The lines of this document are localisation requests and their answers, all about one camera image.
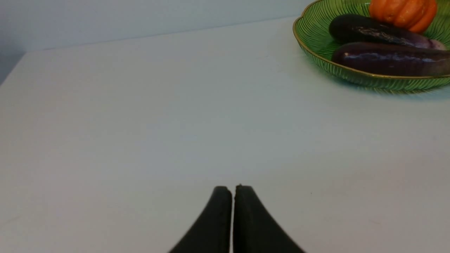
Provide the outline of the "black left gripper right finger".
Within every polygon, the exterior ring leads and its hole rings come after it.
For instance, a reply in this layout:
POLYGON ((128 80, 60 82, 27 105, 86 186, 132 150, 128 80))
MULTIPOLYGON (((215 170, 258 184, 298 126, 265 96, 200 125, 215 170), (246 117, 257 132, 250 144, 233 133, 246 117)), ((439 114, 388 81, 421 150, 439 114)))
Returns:
POLYGON ((303 253, 267 211, 252 186, 238 185, 234 197, 234 253, 303 253))

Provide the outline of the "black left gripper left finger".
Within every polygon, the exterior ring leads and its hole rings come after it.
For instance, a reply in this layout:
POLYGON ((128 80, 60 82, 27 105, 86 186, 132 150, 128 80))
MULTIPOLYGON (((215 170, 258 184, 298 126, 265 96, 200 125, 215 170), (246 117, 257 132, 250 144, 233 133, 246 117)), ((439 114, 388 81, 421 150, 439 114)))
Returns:
POLYGON ((228 253, 232 215, 232 193, 216 186, 206 206, 171 253, 228 253))

